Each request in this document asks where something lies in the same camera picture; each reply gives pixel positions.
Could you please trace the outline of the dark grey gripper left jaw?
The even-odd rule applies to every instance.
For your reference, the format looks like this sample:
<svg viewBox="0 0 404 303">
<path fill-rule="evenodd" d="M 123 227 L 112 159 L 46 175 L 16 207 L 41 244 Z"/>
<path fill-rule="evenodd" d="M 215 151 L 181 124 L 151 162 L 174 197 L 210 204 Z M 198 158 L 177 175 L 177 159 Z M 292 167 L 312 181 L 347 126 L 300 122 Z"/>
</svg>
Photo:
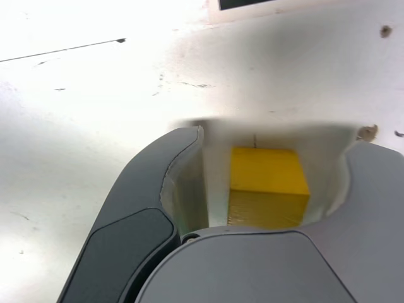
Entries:
<svg viewBox="0 0 404 303">
<path fill-rule="evenodd" d="M 122 170 L 59 302 L 134 302 L 184 235 L 209 226 L 200 126 L 175 129 Z"/>
</svg>

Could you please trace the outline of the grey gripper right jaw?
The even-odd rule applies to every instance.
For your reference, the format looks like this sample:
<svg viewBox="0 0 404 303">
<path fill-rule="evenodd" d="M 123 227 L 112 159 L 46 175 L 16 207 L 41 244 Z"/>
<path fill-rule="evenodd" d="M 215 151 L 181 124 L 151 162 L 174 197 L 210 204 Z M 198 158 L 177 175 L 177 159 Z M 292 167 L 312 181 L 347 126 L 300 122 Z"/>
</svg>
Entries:
<svg viewBox="0 0 404 303">
<path fill-rule="evenodd" d="M 206 226 L 201 128 L 173 131 L 139 152 L 137 186 L 165 198 L 176 227 L 198 237 L 152 271 L 138 300 L 402 302 L 403 156 L 353 137 L 345 126 L 209 131 L 214 147 L 297 152 L 312 197 L 296 227 L 270 227 L 269 210 L 262 223 Z"/>
</svg>

